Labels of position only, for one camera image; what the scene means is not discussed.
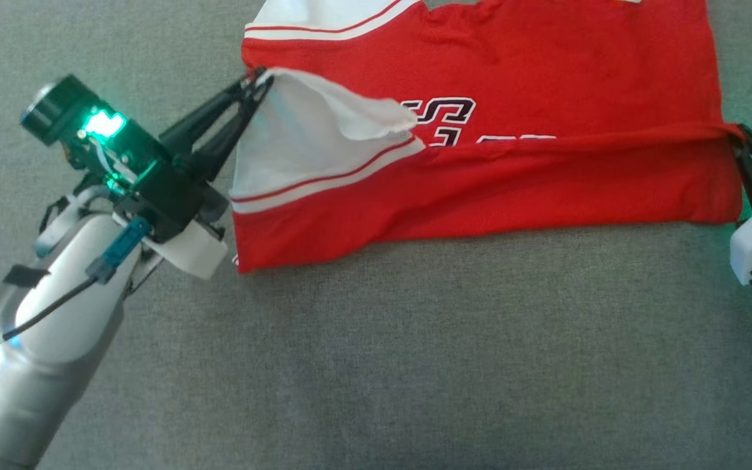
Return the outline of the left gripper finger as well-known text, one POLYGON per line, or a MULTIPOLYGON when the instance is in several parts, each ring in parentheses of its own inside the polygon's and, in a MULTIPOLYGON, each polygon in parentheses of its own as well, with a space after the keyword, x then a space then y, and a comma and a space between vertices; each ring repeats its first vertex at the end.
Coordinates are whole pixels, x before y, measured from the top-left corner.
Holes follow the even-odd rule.
POLYGON ((159 134, 159 143, 164 146, 165 149, 171 155, 188 155, 190 154, 192 147, 196 144, 200 137, 212 127, 212 125, 221 118, 227 110, 224 110, 228 103, 227 92, 230 91, 230 86, 238 83, 244 76, 259 76, 261 80, 268 72, 266 68, 254 68, 246 72, 238 80, 229 84, 220 92, 215 93, 212 98, 208 99, 205 103, 201 104, 196 109, 192 110, 188 115, 182 117, 173 125, 171 125, 166 131, 159 134))
POLYGON ((274 77, 261 80, 259 76, 244 76, 238 83, 230 86, 230 91, 227 92, 228 103, 224 110, 237 104, 238 112, 209 142, 184 158, 183 166, 195 181, 210 182, 217 179, 218 173, 227 163, 251 119, 271 90, 274 80, 274 77))

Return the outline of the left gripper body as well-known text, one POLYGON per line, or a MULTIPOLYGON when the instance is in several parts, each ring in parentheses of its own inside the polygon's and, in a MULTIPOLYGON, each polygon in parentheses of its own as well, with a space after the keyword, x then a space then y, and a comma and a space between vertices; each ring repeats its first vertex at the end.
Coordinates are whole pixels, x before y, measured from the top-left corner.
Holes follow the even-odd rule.
POLYGON ((23 111, 24 130, 45 146, 60 145, 72 168, 101 180, 114 213, 164 261, 209 279, 226 256, 214 224, 225 199, 195 181, 141 124, 74 75, 48 84, 23 111))

